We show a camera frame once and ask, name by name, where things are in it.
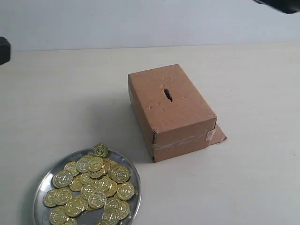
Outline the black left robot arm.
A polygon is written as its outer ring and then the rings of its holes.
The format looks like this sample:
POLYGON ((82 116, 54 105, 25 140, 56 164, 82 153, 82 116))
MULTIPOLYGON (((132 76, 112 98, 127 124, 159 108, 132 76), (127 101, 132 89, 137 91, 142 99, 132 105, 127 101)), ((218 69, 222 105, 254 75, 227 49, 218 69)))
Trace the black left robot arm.
POLYGON ((0 37, 0 65, 11 60, 11 44, 5 37, 0 37))

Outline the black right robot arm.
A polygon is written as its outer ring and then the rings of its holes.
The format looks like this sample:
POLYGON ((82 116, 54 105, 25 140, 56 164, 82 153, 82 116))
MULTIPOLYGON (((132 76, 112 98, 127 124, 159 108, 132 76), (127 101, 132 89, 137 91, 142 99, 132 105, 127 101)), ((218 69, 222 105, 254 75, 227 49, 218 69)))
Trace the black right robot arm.
POLYGON ((258 4, 264 4, 286 14, 294 14, 300 11, 300 0, 254 0, 258 4))

